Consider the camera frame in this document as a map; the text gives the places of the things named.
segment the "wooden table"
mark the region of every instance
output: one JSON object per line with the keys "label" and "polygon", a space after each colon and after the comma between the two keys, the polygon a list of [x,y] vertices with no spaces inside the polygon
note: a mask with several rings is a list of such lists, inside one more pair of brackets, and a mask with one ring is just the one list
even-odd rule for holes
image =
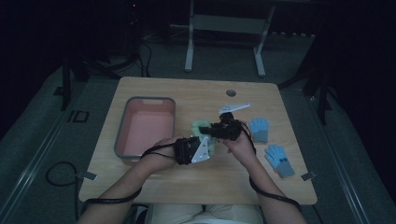
{"label": "wooden table", "polygon": [[[226,94],[236,91],[235,97]],[[233,112],[236,119],[250,121],[258,117],[269,123],[269,143],[285,148],[296,175],[282,179],[264,158],[268,144],[256,144],[257,156],[284,193],[300,204],[317,201],[290,120],[277,86],[268,83],[188,80],[170,78],[124,77],[116,90],[103,130],[92,155],[88,171],[97,174],[95,181],[84,180],[79,198],[85,201],[98,197],[115,183],[130,166],[124,165],[114,152],[117,132],[127,100],[134,96],[170,97],[176,101],[175,134],[191,136],[191,124],[198,119],[219,122],[218,110],[225,104],[250,103]],[[258,204],[256,193],[248,183],[245,168],[217,143],[214,156],[208,161],[176,165],[152,175],[136,203],[200,203]]]}

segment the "green object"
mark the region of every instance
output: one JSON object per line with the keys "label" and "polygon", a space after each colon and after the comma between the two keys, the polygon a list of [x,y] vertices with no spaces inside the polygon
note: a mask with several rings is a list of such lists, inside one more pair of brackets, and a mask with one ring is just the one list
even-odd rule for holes
{"label": "green object", "polygon": [[212,124],[206,119],[198,119],[194,121],[191,125],[192,136],[199,137],[199,140],[202,141],[205,136],[208,137],[207,146],[209,149],[209,156],[212,156],[215,153],[216,141],[217,139],[210,136],[209,134],[203,134],[199,131],[200,127],[210,128]]}

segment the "metal stand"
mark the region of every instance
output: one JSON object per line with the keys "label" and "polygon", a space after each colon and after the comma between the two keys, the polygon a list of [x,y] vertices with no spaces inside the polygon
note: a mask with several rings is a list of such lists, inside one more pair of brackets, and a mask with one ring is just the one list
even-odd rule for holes
{"label": "metal stand", "polygon": [[264,65],[262,63],[262,46],[267,37],[268,30],[275,12],[274,6],[270,7],[265,20],[246,19],[234,17],[209,16],[194,14],[194,0],[190,0],[190,26],[189,26],[189,45],[187,47],[185,71],[192,70],[192,59],[194,53],[193,32],[194,30],[210,30],[222,32],[236,32],[245,34],[260,35],[259,44],[253,48],[256,61],[257,72],[260,77],[265,76]]}

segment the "person's right hand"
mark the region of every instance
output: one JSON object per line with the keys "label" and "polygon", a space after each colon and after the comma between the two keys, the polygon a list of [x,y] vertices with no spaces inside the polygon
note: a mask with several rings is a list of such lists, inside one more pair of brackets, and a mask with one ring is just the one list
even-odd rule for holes
{"label": "person's right hand", "polygon": [[[242,124],[242,127],[247,131],[247,127]],[[230,139],[222,139],[221,142],[228,147],[229,152],[233,153],[235,158],[241,162],[243,166],[248,168],[259,161],[254,153],[253,146],[249,141],[249,137],[244,132],[239,134],[239,137],[232,141]]]}

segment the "hand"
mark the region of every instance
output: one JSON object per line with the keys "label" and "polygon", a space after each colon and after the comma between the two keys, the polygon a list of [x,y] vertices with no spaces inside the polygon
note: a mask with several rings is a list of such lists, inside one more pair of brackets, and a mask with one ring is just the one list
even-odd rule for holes
{"label": "hand", "polygon": [[[178,138],[183,138],[183,135],[179,134],[178,136],[173,138],[164,138],[163,140],[156,143],[154,146],[156,147],[156,146],[172,144],[175,143]],[[175,159],[172,159],[175,157],[175,152],[173,147],[160,148],[155,152],[160,153],[163,156],[158,154],[148,154],[139,162],[139,163],[144,163],[143,167],[146,167],[146,169],[148,169],[149,175],[170,168],[176,163]]]}
{"label": "hand", "polygon": [[[241,122],[243,122],[242,127],[247,131],[246,123],[244,121]],[[228,147],[229,152],[232,152],[235,158],[246,168],[258,161],[253,146],[250,144],[249,136],[244,132],[241,132],[235,141],[222,139],[221,142]]]}

